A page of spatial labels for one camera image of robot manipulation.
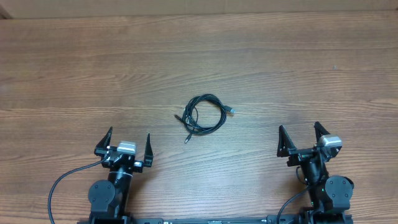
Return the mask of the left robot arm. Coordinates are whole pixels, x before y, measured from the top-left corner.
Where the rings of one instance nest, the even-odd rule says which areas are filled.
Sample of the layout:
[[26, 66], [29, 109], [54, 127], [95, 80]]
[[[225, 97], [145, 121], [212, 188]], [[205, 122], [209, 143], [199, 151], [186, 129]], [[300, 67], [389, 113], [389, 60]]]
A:
[[113, 129], [110, 128], [96, 145], [94, 154], [100, 156], [100, 164], [109, 170], [106, 180], [95, 182], [89, 189], [91, 203], [89, 223], [135, 223], [126, 211], [133, 173], [141, 173], [151, 167], [154, 153], [147, 136], [143, 160], [136, 159], [136, 143], [121, 141], [111, 146]]

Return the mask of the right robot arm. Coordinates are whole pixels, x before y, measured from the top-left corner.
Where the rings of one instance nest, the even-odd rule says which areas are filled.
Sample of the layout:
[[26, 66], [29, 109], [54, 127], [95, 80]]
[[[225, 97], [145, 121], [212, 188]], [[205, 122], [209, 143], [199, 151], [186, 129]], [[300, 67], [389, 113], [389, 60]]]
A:
[[[353, 223], [351, 215], [345, 211], [350, 209], [354, 183], [351, 179], [341, 176], [330, 176], [326, 163], [336, 157], [343, 147], [343, 141], [336, 135], [329, 133], [320, 122], [313, 125], [316, 144], [306, 149], [297, 149], [283, 125], [279, 126], [279, 143], [277, 157], [286, 157], [287, 165], [301, 170], [296, 178], [305, 188], [288, 199], [275, 217], [276, 223]], [[311, 206], [302, 207], [295, 215], [283, 215], [285, 208], [308, 193]]]

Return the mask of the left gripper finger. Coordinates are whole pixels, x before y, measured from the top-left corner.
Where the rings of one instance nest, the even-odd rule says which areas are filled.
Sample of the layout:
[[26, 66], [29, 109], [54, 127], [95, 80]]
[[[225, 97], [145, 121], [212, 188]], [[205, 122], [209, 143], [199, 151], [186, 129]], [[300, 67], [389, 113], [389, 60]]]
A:
[[154, 160], [154, 154], [152, 151], [152, 146], [150, 144], [150, 134], [147, 135], [146, 147], [144, 152], [144, 167], [152, 167]]
[[113, 127], [111, 126], [108, 129], [108, 132], [101, 139], [101, 141], [96, 145], [95, 149], [107, 149], [108, 146], [110, 145], [112, 132], [113, 132]]

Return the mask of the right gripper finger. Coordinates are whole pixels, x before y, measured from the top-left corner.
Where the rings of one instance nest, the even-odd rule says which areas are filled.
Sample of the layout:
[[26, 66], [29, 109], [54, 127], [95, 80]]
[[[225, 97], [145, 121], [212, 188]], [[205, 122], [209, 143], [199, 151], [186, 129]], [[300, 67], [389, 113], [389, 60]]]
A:
[[320, 138], [324, 135], [329, 135], [330, 133], [321, 125], [319, 121], [316, 121], [313, 125], [315, 129], [315, 134], [316, 134], [316, 139], [317, 142], [320, 140]]
[[287, 134], [286, 129], [283, 125], [279, 126], [279, 143], [277, 148], [277, 157], [288, 157], [291, 155], [292, 151], [297, 148], [292, 142], [290, 136]]

